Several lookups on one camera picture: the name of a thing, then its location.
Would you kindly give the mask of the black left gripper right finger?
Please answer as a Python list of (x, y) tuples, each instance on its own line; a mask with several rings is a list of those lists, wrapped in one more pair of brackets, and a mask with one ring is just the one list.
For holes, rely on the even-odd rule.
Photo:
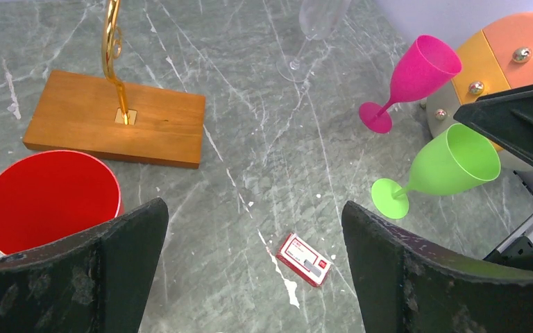
[(533, 332), (533, 248), (473, 259), (352, 201), (341, 224), (367, 332)]

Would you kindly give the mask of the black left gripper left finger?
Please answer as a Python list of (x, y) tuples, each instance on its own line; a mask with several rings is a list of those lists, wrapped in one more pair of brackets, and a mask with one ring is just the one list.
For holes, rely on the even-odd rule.
[(0, 332), (136, 332), (169, 224), (154, 198), (100, 225), (0, 258)]

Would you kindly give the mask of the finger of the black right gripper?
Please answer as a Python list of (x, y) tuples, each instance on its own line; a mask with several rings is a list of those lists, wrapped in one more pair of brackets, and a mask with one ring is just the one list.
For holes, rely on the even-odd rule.
[(533, 167), (533, 84), (481, 96), (453, 118)]

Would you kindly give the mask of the green plastic wine glass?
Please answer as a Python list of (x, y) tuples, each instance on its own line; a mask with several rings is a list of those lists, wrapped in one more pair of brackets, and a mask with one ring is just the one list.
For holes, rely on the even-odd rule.
[(371, 198), (382, 215), (401, 219), (409, 211), (410, 191), (451, 196), (491, 182), (500, 172), (500, 158), (492, 143), (468, 126), (455, 123), (418, 152), (405, 186), (380, 178), (372, 185)]

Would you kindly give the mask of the red plastic wine glass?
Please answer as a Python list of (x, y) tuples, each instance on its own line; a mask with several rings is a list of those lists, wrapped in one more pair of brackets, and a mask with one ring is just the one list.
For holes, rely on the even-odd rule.
[(0, 253), (36, 248), (123, 213), (117, 177), (98, 158), (71, 150), (36, 153), (0, 174)]

